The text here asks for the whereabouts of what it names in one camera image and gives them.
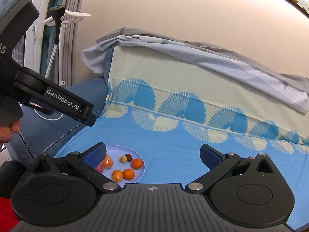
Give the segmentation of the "person's left hand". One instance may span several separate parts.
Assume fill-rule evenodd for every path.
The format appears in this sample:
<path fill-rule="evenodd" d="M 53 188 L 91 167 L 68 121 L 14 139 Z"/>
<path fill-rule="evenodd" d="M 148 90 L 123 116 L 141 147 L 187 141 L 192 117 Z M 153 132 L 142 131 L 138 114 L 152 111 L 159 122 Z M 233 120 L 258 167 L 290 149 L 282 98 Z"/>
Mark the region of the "person's left hand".
<path fill-rule="evenodd" d="M 21 120 L 14 122 L 10 127 L 0 127 L 0 143 L 4 144 L 11 140 L 12 135 L 19 132 Z"/>

